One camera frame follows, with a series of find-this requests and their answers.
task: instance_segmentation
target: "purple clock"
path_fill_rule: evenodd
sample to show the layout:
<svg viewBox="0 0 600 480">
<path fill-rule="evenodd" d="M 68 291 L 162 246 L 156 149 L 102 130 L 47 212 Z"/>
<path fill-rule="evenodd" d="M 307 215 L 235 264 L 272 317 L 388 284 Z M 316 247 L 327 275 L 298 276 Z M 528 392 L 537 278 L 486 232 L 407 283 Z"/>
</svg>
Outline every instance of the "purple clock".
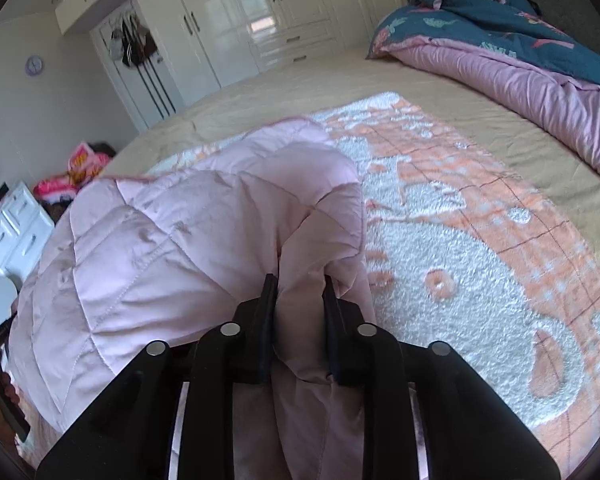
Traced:
<svg viewBox="0 0 600 480">
<path fill-rule="evenodd" d="M 44 68 L 44 64 L 42 63 L 42 58 L 40 56 L 31 56 L 27 59 L 27 64 L 24 67 L 25 72 L 29 76 L 36 76 L 42 72 Z"/>
</svg>

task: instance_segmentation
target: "mattress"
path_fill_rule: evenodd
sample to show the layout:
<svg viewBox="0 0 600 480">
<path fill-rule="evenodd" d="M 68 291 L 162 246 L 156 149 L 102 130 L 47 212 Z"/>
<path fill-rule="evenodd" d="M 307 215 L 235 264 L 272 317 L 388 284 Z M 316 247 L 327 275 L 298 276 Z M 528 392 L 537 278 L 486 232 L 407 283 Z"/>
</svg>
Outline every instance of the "mattress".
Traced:
<svg viewBox="0 0 600 480">
<path fill-rule="evenodd" d="M 461 84 L 398 62 L 365 60 L 364 56 L 363 50 L 351 50 L 223 89 L 136 139 L 110 163 L 106 173 L 139 176 L 193 146 L 282 117 L 393 91 L 454 126 L 470 143 L 490 152 L 528 181 L 530 192 L 537 189 L 538 195 L 553 202 L 556 214 L 568 219 L 582 235 L 600 266 L 600 177 L 593 170 L 538 127 Z M 583 311 L 591 307 L 588 304 Z M 536 342 L 536 359 L 546 361 L 551 352 L 542 350 L 542 343 Z M 587 370 L 590 368 L 595 364 L 587 363 Z M 558 376 L 563 372 L 554 369 L 554 373 Z M 591 399 L 596 400 L 595 406 L 542 422 L 542 441 L 551 448 L 563 476 L 573 471 L 590 447 L 590 443 L 583 447 L 578 430 L 587 426 L 600 434 L 600 395 Z M 559 438 L 552 440 L 552 434 Z"/>
</svg>

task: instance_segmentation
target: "white wardrobe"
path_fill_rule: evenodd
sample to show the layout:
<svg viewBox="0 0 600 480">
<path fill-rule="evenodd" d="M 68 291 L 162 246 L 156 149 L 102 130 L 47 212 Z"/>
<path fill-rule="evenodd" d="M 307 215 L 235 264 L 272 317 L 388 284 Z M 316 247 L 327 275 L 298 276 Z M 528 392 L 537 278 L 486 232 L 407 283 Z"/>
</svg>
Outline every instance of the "white wardrobe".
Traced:
<svg viewBox="0 0 600 480">
<path fill-rule="evenodd" d="M 59 5 L 63 31 L 75 28 L 74 14 L 86 12 L 89 1 L 66 0 L 72 2 L 69 9 L 65 2 Z M 367 44 L 377 24 L 401 5 L 400 0 L 137 1 L 185 106 L 270 68 Z"/>
</svg>

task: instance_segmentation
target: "plaid line pattern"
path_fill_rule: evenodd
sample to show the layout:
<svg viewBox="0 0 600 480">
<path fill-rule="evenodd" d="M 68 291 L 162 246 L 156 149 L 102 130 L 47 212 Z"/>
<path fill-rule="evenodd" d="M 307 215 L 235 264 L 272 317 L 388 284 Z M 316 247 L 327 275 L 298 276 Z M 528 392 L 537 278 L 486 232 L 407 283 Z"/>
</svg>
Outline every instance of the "plaid line pattern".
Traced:
<svg viewBox="0 0 600 480">
<path fill-rule="evenodd" d="M 533 428 L 566 478 L 600 437 L 600 267 L 592 251 L 537 189 L 451 126 L 403 99 L 369 112 L 362 120 L 347 112 L 335 114 L 324 125 L 335 139 L 365 137 L 378 158 L 409 155 L 411 160 L 397 168 L 405 184 L 437 181 L 459 190 L 465 208 L 422 221 L 441 221 L 483 241 L 514 271 L 530 307 L 573 331 L 585 361 L 580 392 L 566 412 Z M 511 221 L 512 210 L 527 211 L 528 221 Z M 368 260 L 378 257 L 367 255 Z M 391 286 L 385 272 L 369 278 L 372 285 Z M 529 388 L 546 397 L 560 387 L 562 350 L 539 330 L 534 351 Z"/>
</svg>

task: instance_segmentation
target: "bed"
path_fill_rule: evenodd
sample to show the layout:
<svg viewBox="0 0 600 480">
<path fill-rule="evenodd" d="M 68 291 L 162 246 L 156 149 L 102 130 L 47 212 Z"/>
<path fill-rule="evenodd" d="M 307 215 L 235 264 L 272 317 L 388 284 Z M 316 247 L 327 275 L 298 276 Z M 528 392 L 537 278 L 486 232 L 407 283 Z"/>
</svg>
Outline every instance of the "bed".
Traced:
<svg viewBox="0 0 600 480">
<path fill-rule="evenodd" d="M 396 118 L 408 123 L 411 119 L 407 115 L 424 117 L 444 135 L 465 137 L 469 141 L 467 146 L 475 145 L 480 156 L 484 150 L 493 155 L 493 159 L 488 159 L 490 162 L 502 161 L 508 170 L 522 176 L 530 183 L 530 194 L 536 194 L 537 190 L 538 196 L 549 199 L 556 211 L 564 215 L 562 222 L 570 222 L 580 233 L 600 266 L 600 177 L 594 170 L 544 130 L 480 93 L 450 79 L 409 68 L 397 60 L 366 60 L 366 54 L 366 48 L 350 50 L 225 88 L 136 139 L 113 160 L 105 174 L 143 176 L 186 166 L 201 153 L 194 149 L 196 146 L 218 143 L 263 124 L 316 110 L 331 109 L 326 115 L 313 117 L 335 130 L 339 122 L 349 125 L 352 110 L 370 107 L 376 114 L 389 110 L 398 115 L 396 110 L 407 110 L 402 112 L 402 118 Z M 366 102 L 333 111 L 370 96 L 380 97 L 372 105 Z M 385 116 L 378 123 L 389 124 L 389 120 Z M 453 130 L 447 130 L 447 124 Z M 426 138 L 424 130 L 419 128 L 413 131 Z M 344 126 L 341 129 L 341 136 L 349 130 Z M 464 146 L 461 149 L 467 147 L 464 140 L 453 144 Z M 192 153 L 194 158 L 187 159 Z M 600 334 L 596 328 L 598 322 L 589 317 L 596 311 L 594 307 L 599 300 L 600 294 L 590 298 L 578 317 L 588 313 L 584 317 Z M 545 342 L 541 338 L 535 342 L 536 362 L 551 368 L 552 354 L 544 348 Z M 595 365 L 587 364 L 587 370 Z M 559 382 L 562 372 L 555 367 L 553 370 Z M 580 394 L 589 395 L 586 387 L 580 389 Z M 540 397 L 547 395 L 550 393 L 538 393 Z M 584 410 L 583 403 L 589 403 Z M 586 428 L 586 437 L 582 436 L 581 428 Z M 550 448 L 563 477 L 574 472 L 575 476 L 581 474 L 583 468 L 578 467 L 592 447 L 591 435 L 600 435 L 600 392 L 587 400 L 579 399 L 577 405 L 574 403 L 560 417 L 543 420 L 537 434 Z"/>
</svg>

